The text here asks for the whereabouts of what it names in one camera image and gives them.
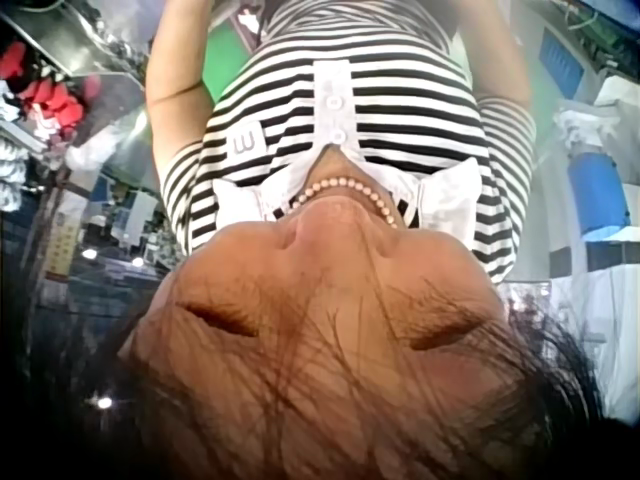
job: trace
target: striped shirt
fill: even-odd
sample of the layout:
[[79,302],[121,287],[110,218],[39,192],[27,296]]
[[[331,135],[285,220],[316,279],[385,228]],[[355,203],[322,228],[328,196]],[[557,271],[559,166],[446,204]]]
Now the striped shirt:
[[[455,173],[470,158],[477,161],[474,229],[465,244],[501,282],[515,263],[525,219],[535,124],[507,99],[476,101],[449,48],[446,33],[418,0],[284,2],[260,48],[223,93],[202,141],[159,172],[185,252],[219,228],[216,182],[255,189],[317,150],[317,66],[346,61],[354,122],[349,141],[363,162],[425,181],[445,170]],[[232,151],[238,125],[258,126],[263,151],[253,157]],[[296,192],[290,193],[288,205],[267,212],[265,220],[286,213],[295,200]],[[432,228],[418,202],[392,198],[410,228]]]

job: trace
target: pearl necklace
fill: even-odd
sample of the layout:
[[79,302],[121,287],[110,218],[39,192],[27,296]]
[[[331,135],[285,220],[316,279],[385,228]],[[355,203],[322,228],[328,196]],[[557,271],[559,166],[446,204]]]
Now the pearl necklace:
[[387,204],[380,198],[380,195],[375,193],[371,188],[365,186],[363,183],[354,180],[353,178],[346,177],[334,177],[328,180],[322,180],[319,183],[314,183],[311,187],[307,188],[305,192],[298,197],[298,199],[291,206],[291,212],[294,212],[305,203],[309,202],[313,197],[319,193],[336,187],[347,187],[355,190],[358,193],[366,196],[373,204],[380,210],[382,217],[386,220],[387,224],[394,229],[398,228],[395,218],[391,215],[391,209],[387,207]]

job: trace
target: green surface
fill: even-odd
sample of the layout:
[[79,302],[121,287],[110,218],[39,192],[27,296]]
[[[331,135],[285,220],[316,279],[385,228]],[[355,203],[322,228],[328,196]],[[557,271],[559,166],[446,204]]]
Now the green surface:
[[247,60],[249,52],[230,22],[224,22],[209,34],[202,77],[216,102]]

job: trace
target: white button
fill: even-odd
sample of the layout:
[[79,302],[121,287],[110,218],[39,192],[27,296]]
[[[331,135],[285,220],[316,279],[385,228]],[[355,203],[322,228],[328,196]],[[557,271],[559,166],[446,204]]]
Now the white button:
[[327,98],[327,107],[329,110],[340,110],[343,105],[344,102],[342,101],[342,98],[337,95],[331,95]]
[[347,134],[342,130],[334,130],[331,132],[331,143],[335,145],[342,145],[347,141]]

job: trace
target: blue container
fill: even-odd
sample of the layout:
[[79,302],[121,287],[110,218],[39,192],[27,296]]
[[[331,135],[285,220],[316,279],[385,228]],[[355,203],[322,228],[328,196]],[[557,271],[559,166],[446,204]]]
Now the blue container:
[[599,242],[631,225],[615,163],[604,153],[579,155],[569,167],[582,238]]

